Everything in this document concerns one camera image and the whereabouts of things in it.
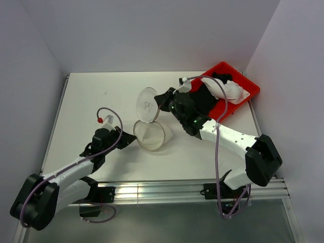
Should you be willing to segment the white bra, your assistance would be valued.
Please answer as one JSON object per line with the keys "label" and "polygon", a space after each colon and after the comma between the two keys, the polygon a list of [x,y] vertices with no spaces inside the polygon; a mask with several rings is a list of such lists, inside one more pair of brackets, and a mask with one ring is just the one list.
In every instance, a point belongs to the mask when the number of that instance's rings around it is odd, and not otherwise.
{"label": "white bra", "polygon": [[216,98],[216,99],[227,99],[228,102],[238,105],[241,103],[244,99],[248,98],[250,96],[250,93],[243,89],[241,86],[239,86],[236,82],[228,80],[226,84],[223,84],[223,82],[220,79],[216,79],[217,82],[220,83],[222,89],[225,92],[225,95],[223,94],[221,88],[219,85],[212,79],[203,77],[200,79],[209,92]]}

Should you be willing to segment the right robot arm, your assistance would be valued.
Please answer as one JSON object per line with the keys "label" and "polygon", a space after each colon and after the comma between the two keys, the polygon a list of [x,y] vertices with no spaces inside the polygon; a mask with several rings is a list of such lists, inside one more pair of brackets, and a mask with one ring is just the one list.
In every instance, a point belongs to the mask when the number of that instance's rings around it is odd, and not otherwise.
{"label": "right robot arm", "polygon": [[154,100],[161,111],[172,113],[187,134],[225,147],[245,161],[243,168],[231,169],[221,178],[219,191],[222,196],[231,197],[237,189],[251,183],[267,186],[282,165],[269,136],[243,134],[218,123],[200,113],[188,93],[171,88],[156,95]]}

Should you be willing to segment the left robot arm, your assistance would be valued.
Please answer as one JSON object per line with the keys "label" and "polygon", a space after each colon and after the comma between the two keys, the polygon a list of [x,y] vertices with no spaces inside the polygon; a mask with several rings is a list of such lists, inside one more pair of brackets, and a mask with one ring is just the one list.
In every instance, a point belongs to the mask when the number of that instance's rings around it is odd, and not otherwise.
{"label": "left robot arm", "polygon": [[49,174],[28,176],[11,206],[10,215],[25,228],[43,230],[56,213],[74,202],[101,206],[103,197],[98,182],[90,175],[102,167],[110,152],[122,150],[136,139],[119,127],[97,129],[91,142],[72,163]]}

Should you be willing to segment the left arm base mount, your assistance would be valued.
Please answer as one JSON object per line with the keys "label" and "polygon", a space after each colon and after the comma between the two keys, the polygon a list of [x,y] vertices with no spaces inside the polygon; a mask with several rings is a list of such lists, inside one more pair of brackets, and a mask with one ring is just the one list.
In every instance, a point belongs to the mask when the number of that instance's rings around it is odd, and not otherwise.
{"label": "left arm base mount", "polygon": [[[79,206],[79,215],[81,219],[93,224],[105,223],[112,220],[117,214],[116,208],[110,204],[114,202],[115,187],[99,187],[99,183],[90,177],[83,177],[81,181],[85,182],[89,187],[89,192],[85,198],[78,200],[78,202],[80,204],[92,205],[91,207]],[[99,217],[104,209],[112,210],[112,215],[109,218],[97,221],[90,219]]]}

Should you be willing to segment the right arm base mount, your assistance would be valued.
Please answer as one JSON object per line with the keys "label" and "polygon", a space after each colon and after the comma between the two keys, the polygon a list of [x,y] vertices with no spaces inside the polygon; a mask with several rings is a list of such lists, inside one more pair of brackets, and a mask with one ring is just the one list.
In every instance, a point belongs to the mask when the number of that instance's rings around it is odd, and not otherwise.
{"label": "right arm base mount", "polygon": [[223,219],[230,219],[240,213],[248,205],[251,196],[251,185],[232,190],[225,184],[225,178],[230,172],[226,172],[218,183],[205,183],[200,191],[206,200],[217,200],[217,208]]}

